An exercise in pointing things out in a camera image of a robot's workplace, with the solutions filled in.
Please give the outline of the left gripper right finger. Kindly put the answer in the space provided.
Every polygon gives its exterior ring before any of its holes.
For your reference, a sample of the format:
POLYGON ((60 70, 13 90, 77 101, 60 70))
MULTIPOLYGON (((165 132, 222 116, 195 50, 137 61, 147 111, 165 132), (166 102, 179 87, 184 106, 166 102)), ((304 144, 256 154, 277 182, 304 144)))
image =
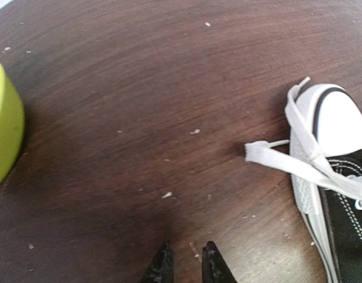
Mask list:
POLYGON ((237 283, 213 241, 208 241, 202 249, 202 282, 237 283))

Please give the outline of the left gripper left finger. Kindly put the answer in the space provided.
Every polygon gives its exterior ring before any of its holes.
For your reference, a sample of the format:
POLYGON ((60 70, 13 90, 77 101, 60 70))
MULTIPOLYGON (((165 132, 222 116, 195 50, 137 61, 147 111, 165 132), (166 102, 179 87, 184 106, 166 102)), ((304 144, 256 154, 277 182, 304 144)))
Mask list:
POLYGON ((166 241, 161 244, 142 276, 144 283, 174 283, 175 252, 166 241))

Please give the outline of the white shoelace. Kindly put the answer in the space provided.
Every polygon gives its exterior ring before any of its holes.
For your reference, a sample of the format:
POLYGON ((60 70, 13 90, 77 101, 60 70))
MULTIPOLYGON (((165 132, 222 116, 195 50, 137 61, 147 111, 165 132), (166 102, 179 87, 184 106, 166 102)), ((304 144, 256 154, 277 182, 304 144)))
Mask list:
POLYGON ((333 105, 347 107, 352 119, 359 121, 362 129, 361 113, 345 89, 338 85, 317 84, 302 92, 301 89, 309 81, 310 78, 305 77, 288 90, 285 116, 291 128, 290 138, 247 143, 245 160, 287 172, 312 185, 358 200, 362 208, 362 177, 339 175, 328 162, 329 157, 362 149, 362 136, 354 137, 353 129, 344 134, 343 127, 336 125, 334 119, 329 117, 322 123, 328 130, 324 141, 319 142, 312 133, 316 121, 314 116, 321 114, 318 101, 324 94, 334 93, 333 105))

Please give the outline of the black white canvas sneaker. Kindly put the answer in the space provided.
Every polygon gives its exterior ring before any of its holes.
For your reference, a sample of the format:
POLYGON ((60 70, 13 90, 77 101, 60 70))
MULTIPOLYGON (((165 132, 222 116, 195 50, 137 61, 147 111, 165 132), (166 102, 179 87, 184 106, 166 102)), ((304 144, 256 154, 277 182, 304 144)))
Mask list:
POLYGON ((362 282, 362 113, 345 89, 318 84, 288 92, 289 153, 310 165, 292 175, 298 209, 328 282, 362 282))

